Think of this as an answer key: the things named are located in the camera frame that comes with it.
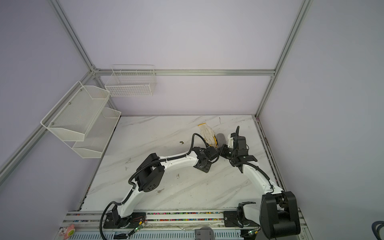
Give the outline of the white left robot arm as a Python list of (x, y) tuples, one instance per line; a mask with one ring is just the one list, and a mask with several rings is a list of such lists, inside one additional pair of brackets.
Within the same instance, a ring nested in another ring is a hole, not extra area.
[(129, 178), (131, 189), (121, 202), (112, 201), (103, 212), (100, 228), (119, 229), (130, 227), (138, 221), (132, 214), (144, 194), (155, 190), (166, 172), (193, 167), (208, 173), (211, 165), (219, 159), (218, 151), (211, 146), (192, 147), (188, 152), (168, 157), (150, 154)]

